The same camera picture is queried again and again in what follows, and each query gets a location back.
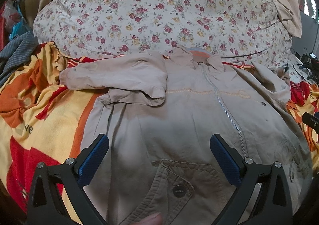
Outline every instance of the zipper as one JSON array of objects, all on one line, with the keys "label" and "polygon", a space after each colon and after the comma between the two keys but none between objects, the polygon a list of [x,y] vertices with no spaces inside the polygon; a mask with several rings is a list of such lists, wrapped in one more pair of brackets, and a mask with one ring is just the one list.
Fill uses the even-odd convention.
[{"label": "zipper", "polygon": [[221,97],[219,96],[217,87],[210,81],[210,79],[207,77],[207,74],[204,70],[204,66],[202,65],[202,72],[203,75],[205,77],[205,79],[207,80],[208,83],[210,83],[214,89],[214,94],[215,94],[215,98],[217,99],[218,103],[221,105],[221,108],[223,109],[223,111],[225,112],[225,114],[227,115],[228,119],[230,120],[231,124],[234,126],[235,130],[238,133],[239,139],[240,139],[240,147],[241,147],[241,156],[243,158],[248,157],[247,155],[247,151],[245,148],[245,143],[244,143],[244,136],[242,134],[241,129],[238,127],[238,125],[235,123],[234,119],[232,118],[232,116],[230,115],[230,113],[227,111],[226,106],[224,105],[224,103],[221,100]]}]

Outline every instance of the ribbed cuff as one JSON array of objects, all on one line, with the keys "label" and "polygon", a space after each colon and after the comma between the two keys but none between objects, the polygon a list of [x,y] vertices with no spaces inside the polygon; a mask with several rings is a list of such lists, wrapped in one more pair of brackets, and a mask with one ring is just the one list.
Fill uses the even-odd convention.
[{"label": "ribbed cuff", "polygon": [[284,76],[288,73],[289,68],[288,68],[287,71],[285,71],[285,67],[286,67],[286,66],[281,66],[281,67],[278,67],[278,68],[276,69],[276,72],[277,72],[277,76],[278,76],[278,77],[282,78],[282,77],[284,77]]},{"label": "ribbed cuff", "polygon": [[60,77],[59,78],[60,78],[60,84],[61,85],[66,85],[67,86],[66,81],[67,81],[68,73],[69,73],[70,70],[71,70],[70,68],[66,68],[64,71],[62,71],[60,73]]}]

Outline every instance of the window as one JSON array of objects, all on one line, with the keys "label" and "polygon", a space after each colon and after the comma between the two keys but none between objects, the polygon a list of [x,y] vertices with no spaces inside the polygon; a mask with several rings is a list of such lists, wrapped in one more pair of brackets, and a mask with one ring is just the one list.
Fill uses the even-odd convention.
[{"label": "window", "polygon": [[304,13],[316,19],[316,3],[314,0],[305,0]]}]

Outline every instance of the jacket sleeve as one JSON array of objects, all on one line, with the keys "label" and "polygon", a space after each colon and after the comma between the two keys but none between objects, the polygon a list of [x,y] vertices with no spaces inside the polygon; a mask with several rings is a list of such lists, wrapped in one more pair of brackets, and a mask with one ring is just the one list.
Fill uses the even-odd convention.
[{"label": "jacket sleeve", "polygon": [[253,63],[253,76],[270,92],[273,99],[286,104],[291,98],[290,77],[285,67],[269,69],[258,63]]},{"label": "jacket sleeve", "polygon": [[109,88],[105,103],[144,104],[150,98],[165,98],[166,79],[163,57],[152,50],[81,63],[60,74],[60,83],[70,90]]}]

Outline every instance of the floral bedsheet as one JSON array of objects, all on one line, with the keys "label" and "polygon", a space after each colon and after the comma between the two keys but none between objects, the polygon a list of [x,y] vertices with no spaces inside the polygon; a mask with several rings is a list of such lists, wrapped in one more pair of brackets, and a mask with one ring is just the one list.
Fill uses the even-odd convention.
[{"label": "floral bedsheet", "polygon": [[180,44],[273,66],[287,61],[292,45],[271,0],[54,0],[33,29],[70,57],[171,53]]}]

